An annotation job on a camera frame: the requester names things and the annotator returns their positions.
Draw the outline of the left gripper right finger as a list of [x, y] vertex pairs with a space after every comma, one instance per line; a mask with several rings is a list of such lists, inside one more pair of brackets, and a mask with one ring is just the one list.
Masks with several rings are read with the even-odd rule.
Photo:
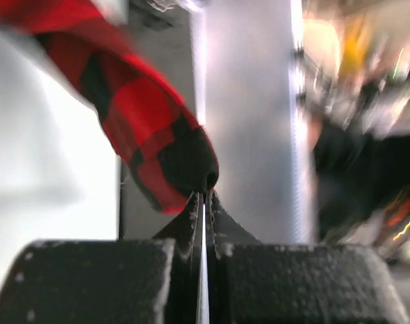
[[224, 244], [260, 244], [251, 233], [224, 210], [217, 193], [211, 190], [206, 194], [205, 229], [209, 257], [220, 259]]

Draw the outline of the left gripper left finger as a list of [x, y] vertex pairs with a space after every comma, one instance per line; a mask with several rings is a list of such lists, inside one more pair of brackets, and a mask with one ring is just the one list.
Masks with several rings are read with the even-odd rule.
[[200, 259], [203, 207], [202, 194], [192, 194], [184, 210], [152, 238], [174, 239], [184, 260]]

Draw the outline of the red black plaid shirt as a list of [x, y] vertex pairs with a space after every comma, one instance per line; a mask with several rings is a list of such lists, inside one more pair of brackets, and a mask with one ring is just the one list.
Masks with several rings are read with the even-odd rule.
[[35, 38], [96, 108], [114, 151], [154, 209], [178, 213], [218, 180], [218, 160], [183, 99], [91, 1], [0, 1], [0, 23]]

